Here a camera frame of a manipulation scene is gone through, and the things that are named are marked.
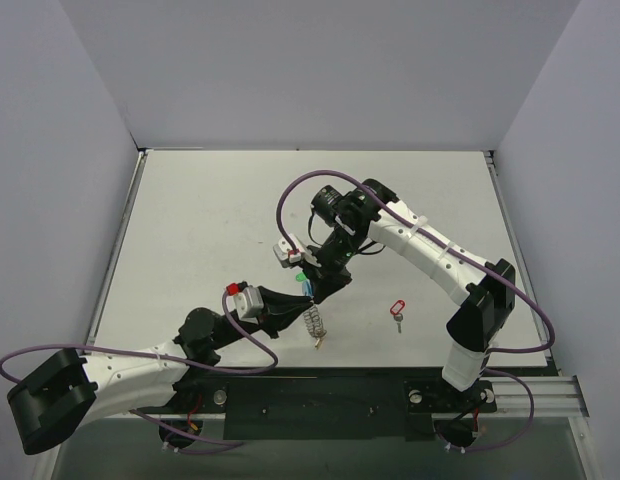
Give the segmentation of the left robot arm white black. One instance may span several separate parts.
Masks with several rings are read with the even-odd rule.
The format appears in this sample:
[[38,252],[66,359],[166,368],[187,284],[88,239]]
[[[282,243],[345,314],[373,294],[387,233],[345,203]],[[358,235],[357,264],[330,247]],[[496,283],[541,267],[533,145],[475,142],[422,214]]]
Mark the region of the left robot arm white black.
[[263,373],[219,364],[218,350],[242,339],[275,353],[254,338],[275,338],[310,309],[310,296],[287,295],[245,282],[223,293],[221,312],[205,307],[186,315],[177,335],[141,350],[54,344],[51,356],[23,379],[15,379],[7,401],[27,455],[48,451],[96,420],[146,407],[190,408],[199,372]]

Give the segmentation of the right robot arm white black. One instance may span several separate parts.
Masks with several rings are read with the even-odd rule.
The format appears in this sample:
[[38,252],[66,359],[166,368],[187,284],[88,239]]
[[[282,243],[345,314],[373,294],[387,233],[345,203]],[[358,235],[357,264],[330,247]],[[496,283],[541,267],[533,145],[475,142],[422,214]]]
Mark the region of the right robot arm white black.
[[472,398],[488,351],[514,309],[515,294],[509,288],[516,280],[514,266],[467,252],[374,179],[347,194],[323,187],[312,199],[311,211],[332,230],[321,246],[311,250],[318,262],[311,273],[316,301],[350,282],[347,263],[371,241],[407,260],[457,305],[446,324],[452,345],[436,394],[443,406],[462,407]]

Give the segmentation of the red tag key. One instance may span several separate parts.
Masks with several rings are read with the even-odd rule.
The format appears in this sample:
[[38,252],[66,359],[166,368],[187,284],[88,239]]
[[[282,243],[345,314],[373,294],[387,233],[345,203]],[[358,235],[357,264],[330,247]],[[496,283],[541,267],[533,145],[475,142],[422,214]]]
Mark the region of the red tag key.
[[396,300],[389,309],[390,315],[394,320],[397,332],[399,334],[402,333],[402,322],[403,322],[403,310],[405,309],[406,303],[402,299]]

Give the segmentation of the large keyring blue handle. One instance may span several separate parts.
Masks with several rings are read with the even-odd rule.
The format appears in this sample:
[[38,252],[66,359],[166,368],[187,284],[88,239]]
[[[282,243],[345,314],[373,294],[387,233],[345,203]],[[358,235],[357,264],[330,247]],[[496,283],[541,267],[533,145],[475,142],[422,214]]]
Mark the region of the large keyring blue handle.
[[[302,292],[305,296],[314,297],[314,291],[309,280],[302,283]],[[303,320],[310,337],[314,340],[314,348],[318,350],[324,342],[327,331],[323,319],[316,305],[312,305],[303,313]]]

